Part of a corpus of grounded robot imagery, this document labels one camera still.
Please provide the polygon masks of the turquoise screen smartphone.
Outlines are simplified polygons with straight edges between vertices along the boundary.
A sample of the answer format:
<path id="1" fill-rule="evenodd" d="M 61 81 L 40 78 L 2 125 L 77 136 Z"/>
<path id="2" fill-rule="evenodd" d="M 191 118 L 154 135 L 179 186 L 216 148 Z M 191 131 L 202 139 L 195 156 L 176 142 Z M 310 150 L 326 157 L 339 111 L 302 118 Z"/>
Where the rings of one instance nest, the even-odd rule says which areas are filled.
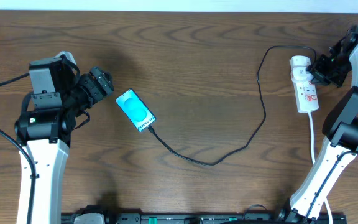
<path id="1" fill-rule="evenodd" d="M 117 97 L 116 103 L 139 132 L 147 129 L 156 120 L 154 114 L 133 89 L 128 89 Z"/>

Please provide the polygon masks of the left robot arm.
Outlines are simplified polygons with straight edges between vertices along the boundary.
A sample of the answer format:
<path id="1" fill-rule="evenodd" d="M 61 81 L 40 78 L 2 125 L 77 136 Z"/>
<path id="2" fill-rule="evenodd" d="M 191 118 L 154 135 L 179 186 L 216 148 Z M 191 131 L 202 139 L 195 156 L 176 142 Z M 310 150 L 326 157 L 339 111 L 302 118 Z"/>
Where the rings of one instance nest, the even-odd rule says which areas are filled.
<path id="1" fill-rule="evenodd" d="M 65 165 L 76 118 L 113 93 L 112 77 L 93 67 L 81 74 L 73 55 L 62 51 L 29 64 L 32 91 L 15 122 L 21 154 L 18 223 L 60 223 Z"/>

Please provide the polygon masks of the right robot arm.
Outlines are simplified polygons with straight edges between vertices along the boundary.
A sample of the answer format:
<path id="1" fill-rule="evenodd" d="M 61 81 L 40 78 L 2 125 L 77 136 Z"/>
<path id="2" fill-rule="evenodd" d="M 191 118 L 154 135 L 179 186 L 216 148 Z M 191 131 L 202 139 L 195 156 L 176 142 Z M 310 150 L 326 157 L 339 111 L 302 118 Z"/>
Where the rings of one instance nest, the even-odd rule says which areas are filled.
<path id="1" fill-rule="evenodd" d="M 291 80 L 300 113 L 316 104 L 316 85 L 342 86 L 348 74 L 351 88 L 326 117 L 323 144 L 301 187 L 275 214 L 278 223 L 316 223 L 328 193 L 346 166 L 358 156 L 358 25 L 314 62 L 301 55 L 290 59 Z"/>

